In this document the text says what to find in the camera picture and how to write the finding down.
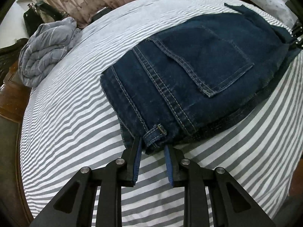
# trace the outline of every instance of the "denim jeans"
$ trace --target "denim jeans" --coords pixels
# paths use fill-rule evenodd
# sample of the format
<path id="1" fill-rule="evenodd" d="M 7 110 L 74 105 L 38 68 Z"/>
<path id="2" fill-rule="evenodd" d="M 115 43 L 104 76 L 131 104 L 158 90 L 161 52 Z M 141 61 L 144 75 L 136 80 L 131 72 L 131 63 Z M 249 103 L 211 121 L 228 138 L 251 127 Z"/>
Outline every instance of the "denim jeans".
<path id="1" fill-rule="evenodd" d="M 101 86 L 126 147 L 140 136 L 149 154 L 214 135 L 274 89 L 270 81 L 276 76 L 277 84 L 299 53 L 289 47 L 293 38 L 243 5 L 226 6 L 240 14 L 189 19 L 143 40 L 104 71 Z"/>

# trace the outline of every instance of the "back pocket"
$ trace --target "back pocket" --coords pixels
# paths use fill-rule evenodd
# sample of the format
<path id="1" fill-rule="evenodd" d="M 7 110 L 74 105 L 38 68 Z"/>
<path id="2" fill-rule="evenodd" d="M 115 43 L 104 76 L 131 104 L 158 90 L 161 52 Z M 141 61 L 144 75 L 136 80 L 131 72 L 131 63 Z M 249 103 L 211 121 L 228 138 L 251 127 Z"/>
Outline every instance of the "back pocket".
<path id="1" fill-rule="evenodd" d="M 181 25 L 147 40 L 174 59 L 208 97 L 225 90 L 253 67 L 232 40 L 222 39 L 197 23 Z"/>

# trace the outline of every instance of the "wall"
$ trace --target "wall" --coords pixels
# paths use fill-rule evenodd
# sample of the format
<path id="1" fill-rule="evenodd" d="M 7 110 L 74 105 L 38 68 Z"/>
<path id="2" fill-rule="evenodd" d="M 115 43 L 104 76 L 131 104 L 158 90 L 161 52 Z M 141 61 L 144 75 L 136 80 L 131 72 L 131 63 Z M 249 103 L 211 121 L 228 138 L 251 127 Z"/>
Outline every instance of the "wall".
<path id="1" fill-rule="evenodd" d="M 0 48 L 13 45 L 20 38 L 28 38 L 23 20 L 25 10 L 16 1 L 0 25 Z"/>

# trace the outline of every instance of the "blue gripper pad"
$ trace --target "blue gripper pad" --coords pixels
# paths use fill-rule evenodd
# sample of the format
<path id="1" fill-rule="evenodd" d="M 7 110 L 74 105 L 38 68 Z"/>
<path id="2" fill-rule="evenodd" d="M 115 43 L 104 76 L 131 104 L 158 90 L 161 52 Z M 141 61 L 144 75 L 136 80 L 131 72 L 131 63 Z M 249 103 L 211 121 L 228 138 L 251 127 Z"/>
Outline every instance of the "blue gripper pad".
<path id="1" fill-rule="evenodd" d="M 172 159 L 170 157 L 169 153 L 169 147 L 165 145 L 164 147 L 164 158 L 165 158 L 165 164 L 166 164 L 166 174 L 169 179 L 169 182 L 172 186 L 174 186 L 174 180 L 172 175 Z"/>
<path id="2" fill-rule="evenodd" d="M 134 170 L 133 170 L 133 183 L 134 183 L 134 185 L 138 181 L 141 155 L 142 155 L 142 138 L 140 137 L 136 157 L 134 159 Z"/>

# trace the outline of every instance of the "stitching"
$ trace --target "stitching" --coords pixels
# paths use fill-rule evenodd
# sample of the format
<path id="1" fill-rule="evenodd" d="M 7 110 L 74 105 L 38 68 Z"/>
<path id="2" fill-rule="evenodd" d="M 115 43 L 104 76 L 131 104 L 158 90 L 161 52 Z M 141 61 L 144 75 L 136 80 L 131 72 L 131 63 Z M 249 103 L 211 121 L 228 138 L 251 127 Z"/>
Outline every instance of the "stitching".
<path id="1" fill-rule="evenodd" d="M 123 132 L 122 132 L 122 125 L 120 124 L 120 132 L 121 132 L 121 137 L 122 137 L 122 141 L 124 146 L 126 145 L 125 140 L 124 140 L 124 136 L 123 136 Z"/>
<path id="2" fill-rule="evenodd" d="M 169 57 L 173 58 L 175 61 L 177 61 L 181 67 L 187 72 L 187 74 L 193 79 L 193 81 L 202 89 L 202 91 L 207 94 L 209 97 L 214 95 L 215 92 L 210 89 L 201 79 L 198 78 L 198 76 L 195 74 L 193 69 L 188 65 L 186 61 L 184 61 L 181 57 L 175 55 L 172 51 L 170 51 L 160 40 L 157 38 L 151 39 L 162 51 L 167 54 Z"/>
<path id="3" fill-rule="evenodd" d="M 162 132 L 162 134 L 164 134 L 164 135 L 167 134 L 166 130 L 162 130 L 161 124 L 158 124 L 157 127 L 158 127 L 158 129 Z"/>
<path id="4" fill-rule="evenodd" d="M 155 144 L 155 143 L 153 143 L 153 144 L 151 144 L 151 145 L 153 145 L 154 146 L 154 148 L 161 148 L 161 145 L 157 145 L 157 144 Z"/>
<path id="5" fill-rule="evenodd" d="M 212 31 L 212 30 L 210 30 L 209 28 L 206 28 L 205 26 L 203 26 L 203 25 L 199 25 L 199 26 L 197 26 L 198 28 L 203 28 L 203 29 L 205 29 L 205 30 L 207 30 L 207 31 L 209 31 L 212 35 L 214 35 L 215 37 L 217 37 L 219 40 L 222 40 L 222 41 L 224 41 L 224 42 L 227 42 L 227 43 L 229 43 L 230 45 L 232 45 L 233 46 L 233 48 L 248 62 L 246 65 L 244 65 L 243 67 L 241 67 L 240 69 L 238 69 L 237 71 L 239 71 L 239 70 L 241 70 L 242 68 L 244 68 L 244 67 L 246 67 L 248 64 L 252 64 L 252 65 L 254 65 L 254 63 L 252 63 L 252 62 L 250 62 L 250 60 L 249 60 L 249 58 L 248 58 L 248 56 L 246 55 L 246 54 L 244 54 L 244 52 L 237 46 L 237 45 L 235 45 L 234 44 L 234 42 L 233 41 L 229 41 L 229 40 L 226 40 L 226 39 L 224 39 L 224 38 L 220 38 L 214 31 Z M 157 38 L 149 38 L 151 41 L 153 41 L 155 44 L 157 44 L 158 45 L 158 43 L 160 44 L 160 45 L 158 45 L 158 47 L 160 47 L 161 48 L 161 46 L 164 48 L 164 49 L 166 49 L 169 53 L 170 53 L 170 57 L 172 57 L 173 59 L 174 59 L 174 56 L 175 57 L 177 57 L 177 58 L 179 58 L 191 71 L 193 71 L 192 69 L 191 69 L 191 67 L 181 58 L 181 57 L 179 57 L 179 56 L 177 56 L 177 55 L 175 55 L 172 51 L 170 51 L 159 39 L 157 39 Z M 229 76 L 228 78 L 226 78 L 225 80 L 223 80 L 222 82 L 224 82 L 224 81 L 226 81 L 227 79 L 229 79 L 229 78 L 231 78 L 231 77 L 233 77 L 234 76 L 234 74 L 236 73 L 236 72 L 234 72 L 231 76 Z M 215 94 L 215 93 L 218 93 L 222 88 L 224 88 L 224 87 L 221 87 L 221 88 L 219 88 L 219 90 L 218 91 L 213 91 L 212 89 L 210 89 L 203 81 L 201 81 L 202 82 L 202 84 L 203 85 L 205 85 L 205 87 L 207 87 L 210 91 L 212 91 L 213 92 L 213 94 Z"/>
<path id="6" fill-rule="evenodd" d="M 145 135 L 143 136 L 143 138 L 144 137 L 147 137 L 150 133 L 152 133 L 152 132 L 154 132 L 155 130 L 156 130 L 156 125 L 152 128 L 152 129 L 150 129 L 147 133 L 145 133 Z"/>
<path id="7" fill-rule="evenodd" d="M 131 131 L 127 128 L 127 126 L 125 125 L 125 123 L 119 118 L 119 121 L 124 125 L 125 129 L 127 129 L 127 131 L 129 132 L 129 134 L 131 134 L 132 138 L 134 139 L 134 135 L 131 133 Z"/>
<path id="8" fill-rule="evenodd" d="M 183 112 L 183 114 L 186 116 L 187 120 L 190 122 L 190 124 L 192 125 L 192 127 L 194 128 L 194 131 L 196 131 L 196 128 L 193 126 L 192 122 L 189 120 L 189 118 L 187 117 L 186 113 L 183 111 L 183 109 L 181 108 L 181 106 L 179 105 L 179 103 L 177 102 L 177 100 L 175 99 L 175 97 L 172 95 L 172 93 L 169 91 L 169 89 L 166 87 L 166 85 L 163 83 L 163 81 L 161 80 L 161 78 L 159 77 L 159 75 L 156 73 L 156 71 L 154 70 L 154 68 L 149 64 L 149 62 L 147 61 L 147 59 L 145 58 L 145 56 L 142 54 L 142 52 L 140 51 L 140 49 L 138 49 L 138 51 L 141 53 L 141 55 L 143 56 L 143 58 L 145 59 L 146 63 L 152 68 L 152 70 L 154 71 L 154 73 L 157 75 L 157 77 L 159 78 L 159 80 L 161 81 L 161 83 L 165 86 L 166 91 L 168 91 L 170 93 L 170 95 L 174 98 L 175 102 L 177 103 L 177 105 L 179 106 L 180 110 Z M 140 59 L 140 57 L 138 56 L 137 52 L 135 50 L 133 50 L 133 52 L 136 54 L 136 56 L 138 57 L 138 59 Z M 145 64 L 143 63 L 144 68 L 146 69 L 146 71 L 149 73 L 149 75 L 151 76 L 150 72 L 147 70 Z M 176 115 L 177 119 L 179 120 L 179 122 L 181 123 L 181 125 L 183 126 L 183 128 L 186 130 L 186 132 L 188 134 L 190 134 L 188 132 L 188 130 L 185 128 L 184 124 L 182 123 L 182 121 L 179 119 L 178 115 L 176 114 L 175 110 L 173 109 L 171 103 L 169 102 L 169 100 L 166 98 L 165 94 L 162 92 L 162 90 L 160 89 L 160 87 L 158 86 L 158 84 L 156 83 L 156 81 L 154 80 L 154 78 L 151 76 L 152 81 L 154 82 L 154 84 L 158 87 L 158 90 L 162 93 L 163 97 L 166 99 L 166 101 L 168 102 L 169 106 L 171 107 L 172 111 L 174 112 L 174 114 Z"/>
<path id="9" fill-rule="evenodd" d="M 171 58 L 175 59 L 175 60 L 179 60 L 181 61 L 187 68 L 190 69 L 191 72 L 186 71 L 192 78 L 197 78 L 209 91 L 214 92 L 210 87 L 208 87 L 203 81 L 201 81 L 201 79 L 199 79 L 199 77 L 195 74 L 194 70 L 190 67 L 190 65 L 180 56 L 175 55 L 172 51 L 170 51 L 170 49 L 168 49 L 159 39 L 155 39 L 155 41 L 157 41 L 159 44 L 157 44 L 156 42 L 154 42 L 156 45 L 158 45 L 158 47 L 162 47 L 165 50 L 168 51 L 168 54 Z"/>
<path id="10" fill-rule="evenodd" d="M 148 147 L 151 146 L 152 143 L 153 143 L 154 141 L 156 141 L 156 140 L 158 139 L 159 136 L 164 136 L 164 135 L 163 135 L 163 134 L 160 134 L 160 135 L 156 136 L 153 140 L 151 140 L 151 141 L 148 143 L 148 144 L 150 144 L 150 145 L 147 145 L 147 146 L 148 146 Z"/>
<path id="11" fill-rule="evenodd" d="M 118 84 L 119 84 L 119 86 L 120 86 L 122 92 L 123 92 L 124 95 L 126 96 L 126 98 L 127 98 L 127 100 L 129 101 L 130 105 L 133 107 L 133 109 L 134 109 L 134 111 L 135 111 L 137 117 L 138 117 L 139 120 L 141 121 L 141 123 L 142 123 L 142 125 L 143 125 L 143 128 L 145 129 L 145 131 L 148 131 L 146 125 L 144 124 L 142 118 L 140 117 L 139 111 L 136 110 L 137 108 L 134 106 L 133 103 L 131 103 L 130 99 L 129 99 L 128 96 L 126 95 L 125 90 L 124 90 L 124 87 L 122 86 L 122 83 L 121 83 L 120 80 L 118 79 L 118 76 L 116 75 L 116 71 L 114 70 L 113 66 L 111 66 L 111 69 L 112 69 L 112 71 L 113 71 L 113 74 L 114 74 L 114 76 L 115 76 L 115 78 L 116 78 L 116 80 L 117 80 L 117 82 L 118 82 Z"/>
<path id="12" fill-rule="evenodd" d="M 223 86 L 222 88 L 220 88 L 218 91 L 223 91 L 223 90 L 227 89 L 232 83 L 234 83 L 235 81 L 237 81 L 242 75 L 244 75 L 252 67 L 253 67 L 253 65 L 250 66 L 246 71 L 243 71 L 238 78 L 232 79 L 228 84 L 226 84 L 225 86 Z"/>
<path id="13" fill-rule="evenodd" d="M 219 84 L 217 84 L 215 87 L 217 87 L 217 86 L 219 86 L 220 84 L 222 84 L 223 82 L 225 82 L 226 80 L 228 80 L 229 78 L 231 78 L 231 77 L 233 77 L 238 71 L 240 71 L 242 68 L 244 68 L 244 67 L 246 67 L 246 66 L 248 66 L 248 65 L 254 65 L 254 63 L 247 63 L 246 65 L 244 65 L 244 66 L 242 66 L 241 68 L 239 68 L 237 71 L 235 71 L 231 76 L 229 76 L 228 78 L 226 78 L 226 79 L 224 79 L 221 83 L 219 83 Z"/>
<path id="14" fill-rule="evenodd" d="M 107 94 L 106 92 L 104 91 L 104 88 L 102 86 L 102 82 L 101 82 L 101 78 L 104 74 L 102 73 L 101 76 L 100 76 L 100 85 L 101 85 L 101 89 L 106 97 L 106 99 L 109 101 L 109 104 L 111 105 L 111 107 L 113 108 L 114 112 L 116 113 L 117 117 L 118 117 L 118 120 L 121 121 L 121 123 L 124 125 L 124 127 L 128 130 L 128 132 L 131 134 L 131 136 L 134 138 L 134 135 L 131 133 L 131 131 L 127 128 L 127 126 L 125 125 L 125 123 L 119 118 L 119 115 L 117 114 L 116 110 L 114 109 L 113 105 L 111 104 L 109 98 L 107 97 Z"/>
<path id="15" fill-rule="evenodd" d="M 154 127 L 152 129 L 150 129 L 144 136 L 143 136 L 143 139 L 147 138 L 152 132 L 154 132 L 156 129 L 159 129 L 162 134 L 164 135 L 167 135 L 167 132 L 165 130 L 162 130 L 160 128 L 161 124 L 158 124 L 158 125 L 154 125 Z"/>
<path id="16" fill-rule="evenodd" d="M 54 31 L 56 30 L 56 27 L 53 29 L 52 33 L 51 33 L 51 37 L 49 39 L 49 46 L 51 45 L 51 40 L 52 40 L 52 37 L 53 37 L 53 34 L 54 34 Z"/>

